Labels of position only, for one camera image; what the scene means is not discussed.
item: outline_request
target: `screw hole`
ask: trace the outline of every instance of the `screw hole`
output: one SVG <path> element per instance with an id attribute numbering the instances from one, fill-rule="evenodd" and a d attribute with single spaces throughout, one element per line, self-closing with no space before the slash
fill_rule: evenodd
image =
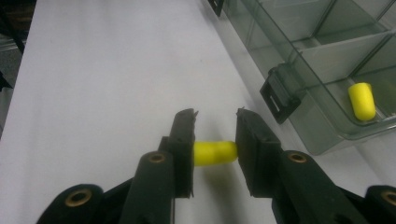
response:
<path id="1" fill-rule="evenodd" d="M 165 161 L 165 156 L 163 154 L 157 153 L 157 154 L 151 155 L 148 158 L 148 160 L 151 162 L 156 162 L 156 163 L 163 162 L 163 161 Z"/>
<path id="2" fill-rule="evenodd" d="M 64 203 L 68 207 L 77 207 L 83 205 L 92 197 L 90 189 L 78 189 L 70 193 Z"/>
<path id="3" fill-rule="evenodd" d="M 381 193 L 382 198 L 388 203 L 396 206 L 396 192 L 387 190 Z"/>
<path id="4" fill-rule="evenodd" d="M 288 157 L 289 157 L 289 160 L 291 160 L 291 161 L 295 161 L 295 162 L 299 162 L 299 163 L 306 162 L 306 157 L 299 153 L 290 153 Z"/>
<path id="5" fill-rule="evenodd" d="M 352 220 L 350 220 L 349 217 L 340 214 L 336 214 L 334 216 L 334 221 L 339 224 L 353 224 Z"/>

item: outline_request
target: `white table surface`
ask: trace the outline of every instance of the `white table surface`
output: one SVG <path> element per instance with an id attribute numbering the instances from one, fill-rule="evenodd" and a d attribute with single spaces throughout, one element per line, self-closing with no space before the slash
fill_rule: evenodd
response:
<path id="1" fill-rule="evenodd" d="M 64 189 L 109 190 L 156 150 L 174 115 L 199 110 L 199 141 L 234 140 L 236 110 L 259 112 L 284 149 L 304 151 L 260 97 L 264 82 L 225 16 L 206 0 L 38 0 L 0 143 L 0 223 L 36 223 Z M 395 133 L 319 157 L 364 195 L 396 186 Z M 196 168 L 176 223 L 275 223 L 237 164 Z"/>

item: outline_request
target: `yellow object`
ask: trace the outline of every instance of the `yellow object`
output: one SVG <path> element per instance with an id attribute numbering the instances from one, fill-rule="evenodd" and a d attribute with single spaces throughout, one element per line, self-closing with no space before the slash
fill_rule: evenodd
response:
<path id="1" fill-rule="evenodd" d="M 348 89 L 353 112 L 357 119 L 370 120 L 375 117 L 372 87 L 368 83 L 357 83 Z"/>
<path id="2" fill-rule="evenodd" d="M 194 165 L 205 166 L 235 161 L 238 157 L 234 142 L 195 142 Z"/>

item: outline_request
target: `plastic organizer box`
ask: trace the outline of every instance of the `plastic organizer box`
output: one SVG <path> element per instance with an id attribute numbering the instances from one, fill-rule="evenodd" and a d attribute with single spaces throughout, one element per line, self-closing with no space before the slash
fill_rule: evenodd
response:
<path id="1" fill-rule="evenodd" d="M 226 0 L 223 9 L 265 83 L 279 123 L 308 151 L 348 147 L 396 127 L 394 1 L 369 14 L 351 0 Z M 348 87 L 372 85 L 375 118 L 355 118 Z"/>

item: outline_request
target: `black latch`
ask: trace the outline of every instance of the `black latch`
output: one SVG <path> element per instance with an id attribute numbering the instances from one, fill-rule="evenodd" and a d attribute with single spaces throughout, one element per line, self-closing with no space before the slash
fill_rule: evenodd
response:
<path id="1" fill-rule="evenodd" d="M 216 15 L 219 17 L 222 10 L 222 5 L 224 4 L 224 0 L 207 0 L 215 11 Z"/>
<path id="2" fill-rule="evenodd" d="M 271 69 L 260 93 L 271 110 L 277 123 L 283 123 L 301 104 L 300 98 L 285 87 L 286 78 L 292 78 L 290 68 L 282 63 Z"/>

